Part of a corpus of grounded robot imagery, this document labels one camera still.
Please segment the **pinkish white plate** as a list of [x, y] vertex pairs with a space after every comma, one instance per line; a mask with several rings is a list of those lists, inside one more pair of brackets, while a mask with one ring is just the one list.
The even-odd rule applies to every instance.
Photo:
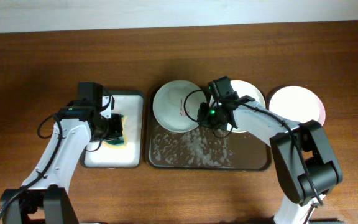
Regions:
[[311, 90], [301, 86], [278, 89], [270, 98], [268, 109], [281, 117], [301, 123], [315, 120], [323, 125], [326, 121], [323, 102]]

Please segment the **green yellow sponge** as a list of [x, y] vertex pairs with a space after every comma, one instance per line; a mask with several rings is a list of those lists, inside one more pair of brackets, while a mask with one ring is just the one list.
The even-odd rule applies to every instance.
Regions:
[[111, 149], [124, 149], [127, 146], [127, 138], [126, 138], [125, 130], [124, 130], [125, 124], [127, 121], [127, 117], [124, 115], [122, 115], [122, 116], [123, 116], [123, 118], [122, 118], [122, 127], [123, 127], [122, 137], [113, 139], [113, 140], [109, 140], [109, 141], [103, 140], [102, 145], [104, 147], [108, 147]]

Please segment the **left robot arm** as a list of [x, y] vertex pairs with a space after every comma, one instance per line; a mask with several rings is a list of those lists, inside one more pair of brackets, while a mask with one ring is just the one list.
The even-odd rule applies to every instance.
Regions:
[[68, 197], [78, 160], [91, 142], [122, 136], [120, 117], [113, 118], [114, 98], [95, 82], [80, 82], [78, 97], [51, 114], [53, 132], [30, 176], [0, 199], [0, 223], [78, 223]]

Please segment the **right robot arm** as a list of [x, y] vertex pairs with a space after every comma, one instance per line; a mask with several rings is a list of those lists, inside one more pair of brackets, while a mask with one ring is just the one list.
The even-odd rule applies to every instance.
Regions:
[[200, 126], [244, 129], [271, 148], [285, 196], [274, 223], [310, 223], [323, 198], [343, 181], [343, 171], [322, 125], [283, 118], [250, 96], [239, 96], [228, 77], [208, 83], [212, 103], [201, 103]]

